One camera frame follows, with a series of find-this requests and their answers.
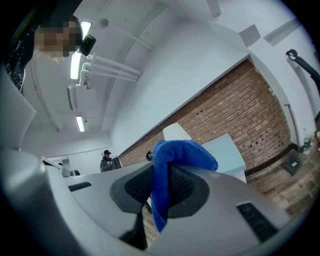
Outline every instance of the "white ceiling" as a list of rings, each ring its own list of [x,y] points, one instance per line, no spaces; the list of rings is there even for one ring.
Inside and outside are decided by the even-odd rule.
[[[91,54],[108,58],[143,72],[144,63],[151,51],[140,43],[112,30],[99,27],[99,20],[107,18],[116,26],[152,48],[178,23],[183,16],[166,5],[166,0],[83,0],[74,15],[80,21],[92,23],[89,34],[96,38]],[[81,63],[88,62],[82,56]],[[23,85],[24,96],[36,109],[37,114],[31,124],[36,131],[59,131],[61,133],[78,130],[75,116],[70,110],[67,86],[75,84],[70,79],[71,57],[57,63],[45,55],[34,54],[26,69]],[[110,129],[121,105],[135,82],[111,77],[90,77],[91,89],[84,90],[80,100],[81,115],[88,133]]]

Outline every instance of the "wall light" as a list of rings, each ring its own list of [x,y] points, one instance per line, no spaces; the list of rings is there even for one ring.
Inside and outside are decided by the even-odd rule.
[[[88,34],[88,31],[91,27],[91,22],[82,21],[81,28],[83,32],[82,39],[85,38],[85,35]],[[70,66],[70,78],[77,80],[79,77],[79,64],[81,59],[81,53],[75,52],[71,56],[71,66]]]
[[[81,115],[77,115],[75,117],[76,122],[78,124],[79,130],[81,133],[83,133],[85,131],[85,127],[84,127],[84,123],[82,122],[82,116]]]

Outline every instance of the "red brick wall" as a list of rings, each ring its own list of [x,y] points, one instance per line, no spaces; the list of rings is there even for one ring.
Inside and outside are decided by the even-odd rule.
[[[128,148],[120,155],[121,163],[128,166],[145,161],[147,151],[164,139],[162,130],[173,123],[179,123],[199,144],[229,133],[247,170],[274,157],[290,142],[277,97],[248,60]]]

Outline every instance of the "floor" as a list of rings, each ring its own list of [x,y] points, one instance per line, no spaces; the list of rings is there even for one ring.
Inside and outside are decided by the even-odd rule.
[[[148,212],[146,206],[142,208],[142,217],[146,243],[149,247],[152,244],[152,242],[156,239],[157,235],[159,235],[159,232],[156,228],[154,218],[152,217],[152,214]]]
[[[320,151],[314,146],[304,158],[294,176],[281,167],[281,163],[287,159],[284,156],[269,167],[247,176],[247,184],[296,218],[312,206],[320,188]],[[150,246],[159,232],[152,214],[148,213],[145,206],[142,215],[147,244]]]

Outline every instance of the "desk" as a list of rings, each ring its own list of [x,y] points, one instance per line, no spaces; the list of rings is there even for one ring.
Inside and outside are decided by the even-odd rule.
[[[218,162],[218,173],[234,176],[246,182],[246,164],[236,144],[228,133],[201,145]]]

